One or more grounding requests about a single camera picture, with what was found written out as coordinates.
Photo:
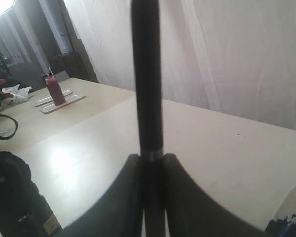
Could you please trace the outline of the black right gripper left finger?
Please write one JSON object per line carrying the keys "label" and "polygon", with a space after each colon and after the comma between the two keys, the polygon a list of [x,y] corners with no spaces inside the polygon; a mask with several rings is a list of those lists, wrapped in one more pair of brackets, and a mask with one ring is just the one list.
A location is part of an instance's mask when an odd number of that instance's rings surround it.
{"label": "black right gripper left finger", "polygon": [[104,195],[58,237],[140,237],[143,161],[130,155]]}

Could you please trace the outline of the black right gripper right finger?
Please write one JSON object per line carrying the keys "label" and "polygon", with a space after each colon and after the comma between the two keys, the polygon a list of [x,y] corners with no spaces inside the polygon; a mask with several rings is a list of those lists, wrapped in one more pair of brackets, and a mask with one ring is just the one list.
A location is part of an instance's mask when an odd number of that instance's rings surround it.
{"label": "black right gripper right finger", "polygon": [[172,237],[265,237],[207,195],[174,154],[164,156],[165,208]]}

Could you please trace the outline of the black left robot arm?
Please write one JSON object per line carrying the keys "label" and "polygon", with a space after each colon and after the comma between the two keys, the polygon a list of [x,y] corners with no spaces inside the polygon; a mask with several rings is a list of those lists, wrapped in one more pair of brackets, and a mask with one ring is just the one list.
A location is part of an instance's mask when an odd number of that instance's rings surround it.
{"label": "black left robot arm", "polygon": [[[0,136],[9,140],[14,135]],[[0,233],[4,237],[53,237],[62,231],[31,170],[18,156],[0,152]]]}

